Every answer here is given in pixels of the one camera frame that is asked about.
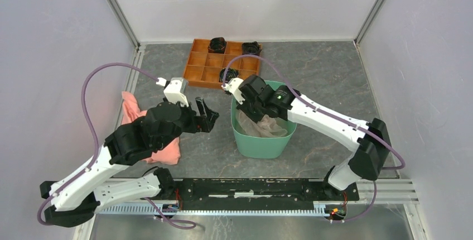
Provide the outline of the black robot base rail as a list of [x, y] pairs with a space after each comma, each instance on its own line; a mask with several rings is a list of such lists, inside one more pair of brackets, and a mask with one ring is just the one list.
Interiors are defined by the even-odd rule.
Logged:
[[154, 200], [172, 200], [179, 210], [312, 210], [314, 202], [345, 203], [360, 199], [356, 184], [338, 191], [326, 180], [308, 178], [183, 178], [169, 169], [148, 171], [161, 182]]

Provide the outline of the translucent pink trash bag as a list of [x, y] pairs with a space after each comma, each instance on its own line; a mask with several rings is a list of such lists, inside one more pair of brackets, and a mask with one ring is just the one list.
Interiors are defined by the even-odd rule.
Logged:
[[277, 138], [288, 135], [287, 122], [280, 118], [265, 115], [259, 122], [253, 122], [241, 110], [237, 110], [236, 130], [246, 136], [260, 138]]

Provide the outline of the green plastic trash bin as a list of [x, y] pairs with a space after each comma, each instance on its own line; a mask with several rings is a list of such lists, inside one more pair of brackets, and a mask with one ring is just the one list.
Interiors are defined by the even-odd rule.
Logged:
[[237, 101], [232, 100], [230, 118], [231, 127], [234, 132], [238, 151], [246, 157], [255, 159], [275, 159], [280, 156], [293, 136], [297, 125], [288, 120], [288, 111], [292, 109], [291, 103], [295, 96], [289, 91], [289, 88], [282, 83], [265, 81], [274, 89], [274, 94], [269, 100], [267, 113], [269, 117], [280, 118], [287, 122], [288, 135], [277, 138], [251, 137], [239, 133], [236, 129], [235, 115], [237, 113]]

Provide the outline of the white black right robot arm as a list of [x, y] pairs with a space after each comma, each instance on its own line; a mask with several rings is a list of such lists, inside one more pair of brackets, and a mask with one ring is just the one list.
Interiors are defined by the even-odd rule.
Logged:
[[336, 200], [349, 185], [361, 179], [378, 179], [388, 158], [390, 139], [384, 121], [351, 118], [328, 109], [301, 94], [280, 85], [274, 89], [261, 77], [232, 79], [226, 91], [233, 95], [236, 107], [253, 122], [264, 117], [280, 118], [309, 127], [345, 146], [351, 155], [334, 166], [322, 185], [323, 195]]

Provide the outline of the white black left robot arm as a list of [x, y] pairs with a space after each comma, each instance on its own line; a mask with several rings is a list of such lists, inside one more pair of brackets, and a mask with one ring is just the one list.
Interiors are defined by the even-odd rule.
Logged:
[[63, 180], [44, 181], [42, 205], [37, 213], [43, 225], [65, 228], [89, 221], [96, 213], [129, 200], [169, 199], [176, 184], [168, 169], [156, 169], [145, 176], [106, 184], [113, 175], [162, 151], [182, 133], [209, 133], [219, 118], [205, 101], [197, 97], [195, 112], [190, 106], [168, 101], [149, 109], [145, 116], [119, 126], [95, 154]]

